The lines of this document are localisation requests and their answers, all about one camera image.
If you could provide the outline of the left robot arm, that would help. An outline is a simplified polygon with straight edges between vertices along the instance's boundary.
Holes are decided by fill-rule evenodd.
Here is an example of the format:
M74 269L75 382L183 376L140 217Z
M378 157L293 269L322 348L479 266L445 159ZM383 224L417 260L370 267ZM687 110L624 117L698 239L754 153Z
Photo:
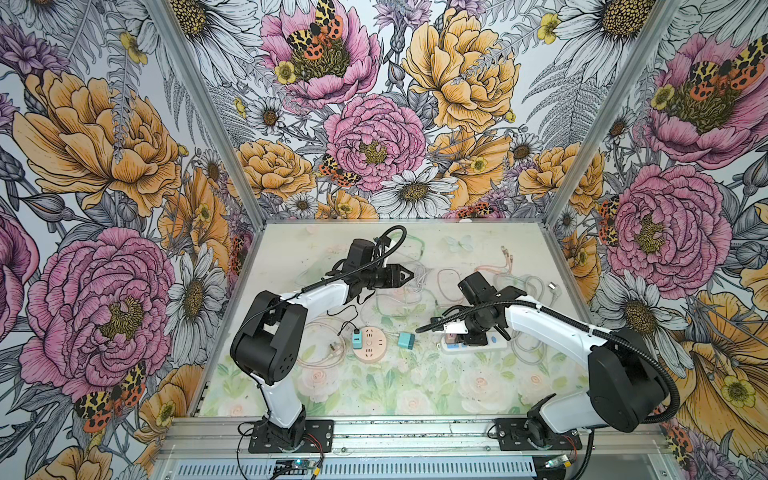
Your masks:
M230 345L231 359L257 382L267 407L266 414L253 427L251 453L328 448L320 438L333 431L334 423L308 425L306 407L289 379L307 323L347 305L364 290L398 289L414 277L400 264L359 267L335 273L296 292L264 290L255 296Z

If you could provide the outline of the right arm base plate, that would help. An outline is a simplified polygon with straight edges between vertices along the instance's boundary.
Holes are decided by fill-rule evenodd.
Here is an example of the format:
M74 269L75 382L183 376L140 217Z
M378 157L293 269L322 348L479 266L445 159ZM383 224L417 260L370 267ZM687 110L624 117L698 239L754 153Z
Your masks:
M557 434L538 420L524 417L496 418L486 435L497 441L501 451L578 451L582 448L576 430Z

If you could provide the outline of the teal charger with black cable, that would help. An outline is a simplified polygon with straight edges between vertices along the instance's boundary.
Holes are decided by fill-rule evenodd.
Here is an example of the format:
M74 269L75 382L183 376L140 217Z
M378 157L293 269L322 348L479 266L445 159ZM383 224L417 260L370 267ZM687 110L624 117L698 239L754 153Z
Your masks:
M355 329L352 334L352 348L360 350L363 348L363 336L359 329Z

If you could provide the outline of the white blue power strip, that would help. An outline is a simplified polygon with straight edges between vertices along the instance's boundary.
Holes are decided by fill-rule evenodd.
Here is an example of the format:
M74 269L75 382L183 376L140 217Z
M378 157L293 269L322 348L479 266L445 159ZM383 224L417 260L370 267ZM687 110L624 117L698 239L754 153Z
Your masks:
M474 354L509 349L509 342L497 333L486 333L485 345L468 345L462 341L461 335L446 334L440 342L442 351L446 354Z

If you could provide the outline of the teal charger with white cable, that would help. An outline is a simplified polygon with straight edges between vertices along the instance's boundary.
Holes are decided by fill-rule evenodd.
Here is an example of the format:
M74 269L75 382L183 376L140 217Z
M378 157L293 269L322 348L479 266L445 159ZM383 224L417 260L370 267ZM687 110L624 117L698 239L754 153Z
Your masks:
M397 338L397 345L401 349L412 350L415 346L415 335L409 332L400 332Z

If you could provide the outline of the aluminium front rail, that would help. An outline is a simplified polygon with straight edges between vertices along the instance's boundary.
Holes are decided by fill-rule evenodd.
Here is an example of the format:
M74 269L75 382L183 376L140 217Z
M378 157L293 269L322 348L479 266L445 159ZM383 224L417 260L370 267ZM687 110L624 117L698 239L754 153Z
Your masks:
M500 456L504 452L488 437L492 415L432 416L425 418L342 417L334 421L332 448L327 459L346 457ZM248 441L240 433L249 428L246 417L181 418L174 421L158 461L181 459L250 459ZM656 425L642 425L631 434L614 429L595 433L593 454L666 454L665 437Z

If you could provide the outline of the round pink power socket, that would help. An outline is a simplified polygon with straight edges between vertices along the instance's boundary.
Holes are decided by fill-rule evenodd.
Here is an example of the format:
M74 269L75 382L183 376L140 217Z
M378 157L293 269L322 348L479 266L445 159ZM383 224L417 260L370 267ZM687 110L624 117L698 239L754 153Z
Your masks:
M360 350L352 348L355 357L362 363L378 363L386 355L388 339L385 332L372 326L363 327L359 330L363 336L363 348Z

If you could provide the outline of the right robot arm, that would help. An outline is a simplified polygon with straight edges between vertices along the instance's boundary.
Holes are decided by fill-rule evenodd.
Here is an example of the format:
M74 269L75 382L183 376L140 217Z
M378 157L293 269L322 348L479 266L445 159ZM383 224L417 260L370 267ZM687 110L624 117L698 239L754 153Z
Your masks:
M671 374L631 329L610 330L583 323L543 305L524 290L501 290L474 272L458 283L465 304L446 318L463 325L476 343L495 331L529 335L579 363L588 387L581 393L551 394L527 413L522 431L536 449L578 429L612 428L631 433L641 424L671 420L681 405Z

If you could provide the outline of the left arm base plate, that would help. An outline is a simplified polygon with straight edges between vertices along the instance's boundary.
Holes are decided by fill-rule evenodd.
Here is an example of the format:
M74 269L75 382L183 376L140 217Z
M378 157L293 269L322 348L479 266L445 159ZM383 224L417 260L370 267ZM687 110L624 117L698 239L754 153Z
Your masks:
M327 419L299 420L291 428L271 422L259 423L250 434L251 454L330 453L335 422Z

